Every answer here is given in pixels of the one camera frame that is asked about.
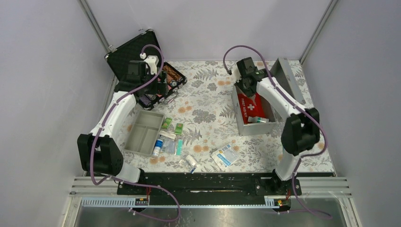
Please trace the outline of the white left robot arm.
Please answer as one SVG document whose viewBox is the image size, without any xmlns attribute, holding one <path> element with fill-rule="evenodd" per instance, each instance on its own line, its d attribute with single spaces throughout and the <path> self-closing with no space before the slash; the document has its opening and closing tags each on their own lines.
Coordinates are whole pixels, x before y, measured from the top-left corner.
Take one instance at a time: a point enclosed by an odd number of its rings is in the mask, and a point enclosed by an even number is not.
<svg viewBox="0 0 401 227">
<path fill-rule="evenodd" d="M 115 137 L 137 101 L 132 91 L 118 91 L 113 94 L 107 111 L 89 134 L 80 134 L 77 139 L 78 151 L 83 170 L 87 171 L 94 185 L 108 178 L 128 184 L 135 194 L 142 194 L 147 182 L 140 177 L 141 169 L 124 162 L 124 157 L 115 142 Z M 133 152 L 151 155 L 165 115 L 141 110 L 134 121 L 131 136 L 135 146 Z"/>
</svg>

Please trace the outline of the grey metal box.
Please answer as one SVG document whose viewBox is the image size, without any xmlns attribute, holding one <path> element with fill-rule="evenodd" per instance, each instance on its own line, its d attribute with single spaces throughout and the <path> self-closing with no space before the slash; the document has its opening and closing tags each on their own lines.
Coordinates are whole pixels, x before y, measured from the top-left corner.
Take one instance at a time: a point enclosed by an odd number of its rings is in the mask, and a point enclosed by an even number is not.
<svg viewBox="0 0 401 227">
<path fill-rule="evenodd" d="M 279 85 L 287 95 L 291 96 L 292 100 L 297 101 L 301 105 L 305 104 L 305 99 L 296 83 L 295 76 L 286 58 L 278 58 L 273 64 L 272 68 L 267 71 L 267 74 L 268 73 L 272 75 L 273 81 Z M 235 76 L 237 82 L 239 80 L 237 66 L 234 66 L 233 68 L 233 75 Z M 239 135 L 249 136 L 267 134 L 273 130 L 278 122 L 282 121 L 281 114 L 286 110 L 284 105 L 287 103 L 287 101 L 279 101 L 279 93 L 274 91 L 268 76 L 257 83 L 256 92 L 261 97 L 262 108 L 266 114 L 266 118 L 269 119 L 268 123 L 244 124 L 237 97 L 237 95 L 241 93 L 241 90 L 234 84 L 232 100 Z"/>
</svg>

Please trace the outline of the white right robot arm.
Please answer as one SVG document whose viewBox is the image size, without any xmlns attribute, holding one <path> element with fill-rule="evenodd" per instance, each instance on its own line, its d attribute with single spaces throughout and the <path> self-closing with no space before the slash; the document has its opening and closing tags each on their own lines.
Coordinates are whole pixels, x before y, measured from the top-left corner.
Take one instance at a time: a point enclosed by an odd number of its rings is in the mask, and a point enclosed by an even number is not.
<svg viewBox="0 0 401 227">
<path fill-rule="evenodd" d="M 281 135 L 283 159 L 274 170 L 271 182 L 274 193 L 283 195 L 290 189 L 289 179 L 295 176 L 303 152 L 311 150 L 320 140 L 320 116 L 316 108 L 305 108 L 284 90 L 268 69 L 258 69 L 251 57 L 239 60 L 234 73 L 236 86 L 251 98 L 258 94 L 285 121 Z"/>
</svg>

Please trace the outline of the blue white gauze packet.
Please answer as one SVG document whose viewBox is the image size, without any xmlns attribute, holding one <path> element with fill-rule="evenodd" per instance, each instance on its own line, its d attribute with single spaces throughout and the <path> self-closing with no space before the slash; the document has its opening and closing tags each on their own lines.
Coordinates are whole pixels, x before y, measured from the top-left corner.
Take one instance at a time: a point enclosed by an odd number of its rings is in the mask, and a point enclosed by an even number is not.
<svg viewBox="0 0 401 227">
<path fill-rule="evenodd" d="M 227 144 L 212 152 L 211 158 L 214 160 L 220 170 L 226 171 L 239 159 L 239 156 L 234 150 L 234 147 L 231 144 Z"/>
</svg>

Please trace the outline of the red first aid pouch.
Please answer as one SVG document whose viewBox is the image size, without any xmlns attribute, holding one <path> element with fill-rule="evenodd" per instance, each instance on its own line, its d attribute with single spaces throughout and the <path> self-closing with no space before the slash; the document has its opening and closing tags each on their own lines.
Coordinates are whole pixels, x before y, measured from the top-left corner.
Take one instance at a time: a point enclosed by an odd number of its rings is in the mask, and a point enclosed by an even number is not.
<svg viewBox="0 0 401 227">
<path fill-rule="evenodd" d="M 266 118 L 266 114 L 262 108 L 262 100 L 259 94 L 252 97 L 247 97 L 241 93 L 237 95 L 239 107 L 244 124 L 248 124 L 248 117 L 261 117 Z"/>
</svg>

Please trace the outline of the white pill bottle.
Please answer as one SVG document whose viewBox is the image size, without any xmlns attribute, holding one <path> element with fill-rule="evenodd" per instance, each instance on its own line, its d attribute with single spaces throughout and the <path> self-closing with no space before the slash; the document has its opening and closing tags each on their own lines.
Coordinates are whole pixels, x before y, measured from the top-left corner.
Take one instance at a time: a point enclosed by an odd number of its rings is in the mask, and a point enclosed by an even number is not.
<svg viewBox="0 0 401 227">
<path fill-rule="evenodd" d="M 248 123 L 268 123 L 269 119 L 263 117 L 248 117 Z"/>
</svg>

